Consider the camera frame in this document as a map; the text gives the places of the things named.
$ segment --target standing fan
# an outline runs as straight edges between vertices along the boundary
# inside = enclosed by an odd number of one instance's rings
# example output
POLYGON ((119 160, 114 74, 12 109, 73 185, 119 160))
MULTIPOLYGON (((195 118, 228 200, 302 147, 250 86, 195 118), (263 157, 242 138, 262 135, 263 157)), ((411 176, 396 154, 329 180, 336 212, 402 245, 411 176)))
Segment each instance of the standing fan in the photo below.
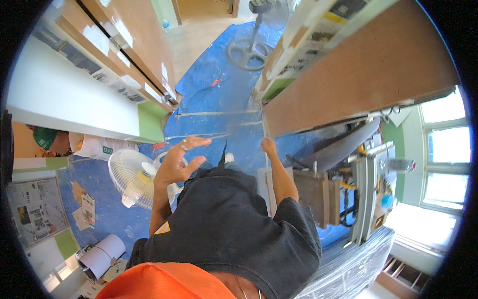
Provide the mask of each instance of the standing fan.
MULTIPOLYGON (((145 155, 130 149, 114 152, 108 160, 109 175, 116 189, 121 193, 121 202, 130 208, 134 205, 152 209, 153 180, 161 165, 160 159, 167 152, 160 154, 154 161, 145 155)), ((183 188, 177 184, 168 186, 169 204, 172 205, 176 194, 183 188)))
POLYGON ((289 21, 288 0, 251 0, 249 1, 249 9, 252 13, 257 13, 256 24, 254 32, 250 38, 238 39, 228 47, 228 56, 239 67, 256 71, 264 68, 270 56, 269 48, 266 44, 256 41, 257 32, 262 22, 265 22, 273 30, 283 29, 289 21), (241 56, 235 58, 232 52, 240 52, 241 56), (249 66, 251 60, 257 59, 260 61, 258 66, 249 66))

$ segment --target plastic bottle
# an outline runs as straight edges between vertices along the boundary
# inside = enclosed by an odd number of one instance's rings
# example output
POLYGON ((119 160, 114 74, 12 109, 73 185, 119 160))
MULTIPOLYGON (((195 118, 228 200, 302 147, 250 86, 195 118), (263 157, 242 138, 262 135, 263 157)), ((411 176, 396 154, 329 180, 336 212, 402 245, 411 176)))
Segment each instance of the plastic bottle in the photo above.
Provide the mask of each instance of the plastic bottle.
POLYGON ((167 19, 163 19, 161 21, 161 25, 163 25, 163 30, 164 30, 164 33, 165 34, 168 34, 169 33, 169 22, 167 19))
POLYGON ((398 173, 407 173, 413 171, 417 164, 411 159, 386 159, 385 164, 388 171, 396 171, 398 173))

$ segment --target window frame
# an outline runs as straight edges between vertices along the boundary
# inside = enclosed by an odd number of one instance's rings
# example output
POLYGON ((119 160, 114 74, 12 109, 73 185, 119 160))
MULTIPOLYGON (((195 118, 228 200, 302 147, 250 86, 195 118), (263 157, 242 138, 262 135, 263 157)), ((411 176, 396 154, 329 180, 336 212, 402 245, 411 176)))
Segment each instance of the window frame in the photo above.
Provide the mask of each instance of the window frame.
POLYGON ((468 175, 468 176, 470 175, 470 163, 430 162, 430 147, 428 142, 428 134, 436 130, 469 127, 469 122, 465 116, 463 118, 459 118, 455 120, 425 123, 422 106, 421 105, 418 105, 418 106, 419 106, 418 111, 420 114, 420 121, 422 123, 422 132, 423 132, 422 136, 423 136, 423 144, 424 144, 424 151, 425 151, 424 153, 425 165, 424 165, 424 177, 423 177, 424 181, 422 184, 423 188, 422 188, 422 193, 420 196, 420 207, 461 217, 463 215, 464 207, 466 205, 466 198, 465 198, 465 203, 463 205, 463 209, 461 210, 424 203, 424 199, 426 197, 426 190, 428 187, 429 174, 442 173, 442 174, 451 174, 451 175, 468 175))

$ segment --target plastic sheet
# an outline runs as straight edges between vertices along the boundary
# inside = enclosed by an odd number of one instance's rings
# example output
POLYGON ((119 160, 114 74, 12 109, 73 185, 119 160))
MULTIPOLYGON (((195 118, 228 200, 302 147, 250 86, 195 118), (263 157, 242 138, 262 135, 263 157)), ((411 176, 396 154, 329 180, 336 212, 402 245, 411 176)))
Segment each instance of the plastic sheet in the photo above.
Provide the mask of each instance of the plastic sheet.
POLYGON ((390 253, 395 231, 381 227, 362 246, 337 241, 322 252, 322 264, 296 299, 355 298, 372 283, 390 253))

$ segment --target newspaper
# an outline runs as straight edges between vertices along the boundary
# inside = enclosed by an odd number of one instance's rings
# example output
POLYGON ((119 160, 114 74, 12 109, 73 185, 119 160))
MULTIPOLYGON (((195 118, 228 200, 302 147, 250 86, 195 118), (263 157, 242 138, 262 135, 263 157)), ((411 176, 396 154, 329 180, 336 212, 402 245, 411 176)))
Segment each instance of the newspaper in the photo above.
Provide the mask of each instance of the newspaper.
POLYGON ((23 245, 31 246, 68 227, 56 178, 10 183, 7 194, 12 224, 23 245))

